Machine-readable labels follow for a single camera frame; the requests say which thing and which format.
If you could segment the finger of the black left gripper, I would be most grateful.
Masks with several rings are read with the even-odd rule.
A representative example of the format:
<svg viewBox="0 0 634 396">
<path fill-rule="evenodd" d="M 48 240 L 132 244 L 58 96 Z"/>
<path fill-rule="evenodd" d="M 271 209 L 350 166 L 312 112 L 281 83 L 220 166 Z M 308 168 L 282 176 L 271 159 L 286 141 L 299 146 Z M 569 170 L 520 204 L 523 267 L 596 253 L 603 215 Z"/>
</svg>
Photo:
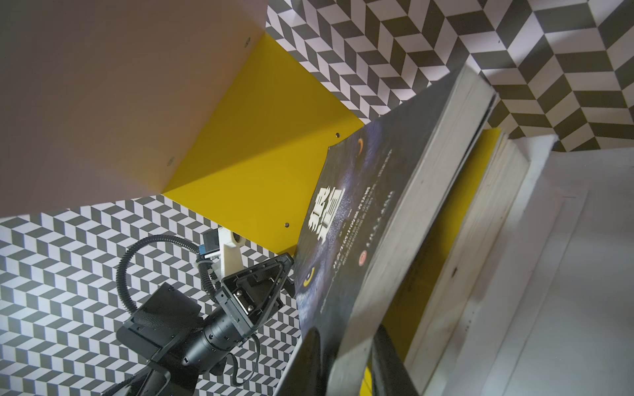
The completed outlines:
<svg viewBox="0 0 634 396">
<path fill-rule="evenodd" d="M 282 308 L 283 290 L 294 295 L 288 253 L 259 262 L 222 280 L 222 308 L 233 317 L 272 317 Z"/>
</svg>

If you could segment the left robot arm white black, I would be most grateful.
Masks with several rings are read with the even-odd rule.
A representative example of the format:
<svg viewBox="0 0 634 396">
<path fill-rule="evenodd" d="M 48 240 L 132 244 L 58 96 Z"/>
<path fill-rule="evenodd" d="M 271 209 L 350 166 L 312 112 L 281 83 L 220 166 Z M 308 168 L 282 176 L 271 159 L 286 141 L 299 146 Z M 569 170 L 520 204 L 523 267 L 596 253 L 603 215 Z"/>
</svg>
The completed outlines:
<svg viewBox="0 0 634 396">
<path fill-rule="evenodd" d="M 141 306 L 130 297 L 127 269 L 143 247 L 171 243 L 196 254 L 201 287 L 216 308 L 207 316 L 198 303 L 164 283 Z M 239 367 L 234 350 L 248 341 L 261 347 L 257 332 L 282 308 L 280 294 L 295 295 L 292 256 L 277 257 L 219 278 L 200 247 L 176 235 L 151 235 L 129 247 L 117 266 L 117 294 L 130 317 L 117 340 L 146 359 L 144 369 L 106 390 L 107 395 L 192 395 L 200 376 Z"/>
</svg>

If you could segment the yellow illustrated book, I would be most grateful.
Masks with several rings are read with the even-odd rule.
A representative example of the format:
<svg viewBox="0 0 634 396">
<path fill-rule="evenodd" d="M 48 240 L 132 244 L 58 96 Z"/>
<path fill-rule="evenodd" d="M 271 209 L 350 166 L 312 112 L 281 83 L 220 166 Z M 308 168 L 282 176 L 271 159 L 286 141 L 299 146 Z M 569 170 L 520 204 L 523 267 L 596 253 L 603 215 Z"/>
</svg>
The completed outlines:
<svg viewBox="0 0 634 396">
<path fill-rule="evenodd" d="M 508 133 L 484 130 L 391 303 L 384 324 L 418 390 L 457 328 L 529 166 Z"/>
</svg>

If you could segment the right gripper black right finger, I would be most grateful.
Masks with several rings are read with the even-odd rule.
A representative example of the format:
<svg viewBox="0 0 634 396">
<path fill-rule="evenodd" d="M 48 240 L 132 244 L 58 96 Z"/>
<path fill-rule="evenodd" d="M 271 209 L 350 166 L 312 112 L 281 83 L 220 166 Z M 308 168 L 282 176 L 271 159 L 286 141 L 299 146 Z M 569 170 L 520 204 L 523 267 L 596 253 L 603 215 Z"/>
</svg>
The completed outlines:
<svg viewBox="0 0 634 396">
<path fill-rule="evenodd" d="M 371 381 L 374 396 L 419 395 L 383 325 L 372 340 Z"/>
</svg>

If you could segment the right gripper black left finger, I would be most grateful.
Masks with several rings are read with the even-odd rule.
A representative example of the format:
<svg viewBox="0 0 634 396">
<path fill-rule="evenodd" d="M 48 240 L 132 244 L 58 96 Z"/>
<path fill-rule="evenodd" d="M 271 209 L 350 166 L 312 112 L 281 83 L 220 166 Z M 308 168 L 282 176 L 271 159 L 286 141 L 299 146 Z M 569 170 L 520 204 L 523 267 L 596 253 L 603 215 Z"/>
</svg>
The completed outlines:
<svg viewBox="0 0 634 396">
<path fill-rule="evenodd" d="M 289 384 L 290 395 L 325 395 L 321 337 L 316 327 L 311 328 L 303 338 L 290 368 Z"/>
</svg>

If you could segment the white book black bold text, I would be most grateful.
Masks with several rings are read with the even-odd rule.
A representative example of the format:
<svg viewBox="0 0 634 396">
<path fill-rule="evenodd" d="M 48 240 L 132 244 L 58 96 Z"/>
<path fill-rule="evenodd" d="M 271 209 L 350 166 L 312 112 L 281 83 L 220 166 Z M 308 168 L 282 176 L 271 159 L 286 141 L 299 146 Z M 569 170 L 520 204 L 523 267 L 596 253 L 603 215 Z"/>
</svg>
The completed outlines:
<svg viewBox="0 0 634 396">
<path fill-rule="evenodd" d="M 516 140 L 529 169 L 424 392 L 480 395 L 562 206 L 543 176 L 556 135 Z"/>
</svg>

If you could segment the black book white character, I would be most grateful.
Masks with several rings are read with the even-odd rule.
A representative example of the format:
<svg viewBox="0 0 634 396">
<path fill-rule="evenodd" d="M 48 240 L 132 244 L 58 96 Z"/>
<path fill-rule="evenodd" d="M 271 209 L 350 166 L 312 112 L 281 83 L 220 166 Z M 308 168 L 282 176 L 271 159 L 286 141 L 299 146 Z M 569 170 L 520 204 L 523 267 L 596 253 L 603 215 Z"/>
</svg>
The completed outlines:
<svg viewBox="0 0 634 396">
<path fill-rule="evenodd" d="M 328 149 L 294 254 L 301 340 L 321 337 L 325 395 L 356 395 L 374 335 L 475 146 L 497 95 L 450 72 Z"/>
</svg>

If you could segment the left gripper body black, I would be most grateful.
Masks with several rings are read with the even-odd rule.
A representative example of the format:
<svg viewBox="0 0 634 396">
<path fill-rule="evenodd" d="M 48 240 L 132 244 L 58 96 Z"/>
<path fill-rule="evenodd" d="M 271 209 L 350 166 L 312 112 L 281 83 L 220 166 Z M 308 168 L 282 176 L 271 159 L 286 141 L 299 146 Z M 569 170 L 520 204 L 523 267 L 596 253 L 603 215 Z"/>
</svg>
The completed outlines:
<svg viewBox="0 0 634 396">
<path fill-rule="evenodd" d="M 256 335 L 272 317 L 233 317 L 222 308 L 222 280 L 210 275 L 211 262 L 198 262 L 203 290 L 216 308 L 203 319 L 202 328 L 183 345 L 183 366 L 195 371 L 212 371 L 237 346 Z"/>
</svg>

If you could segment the white thin book small text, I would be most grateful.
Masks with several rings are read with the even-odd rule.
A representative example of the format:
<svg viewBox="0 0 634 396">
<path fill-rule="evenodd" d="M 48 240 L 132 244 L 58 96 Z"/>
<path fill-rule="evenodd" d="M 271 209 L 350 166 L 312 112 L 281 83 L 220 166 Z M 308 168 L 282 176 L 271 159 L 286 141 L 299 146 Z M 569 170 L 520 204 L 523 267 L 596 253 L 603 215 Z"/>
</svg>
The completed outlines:
<svg viewBox="0 0 634 396">
<path fill-rule="evenodd" d="M 480 395 L 633 392 L 633 151 L 554 153 L 562 206 Z"/>
</svg>

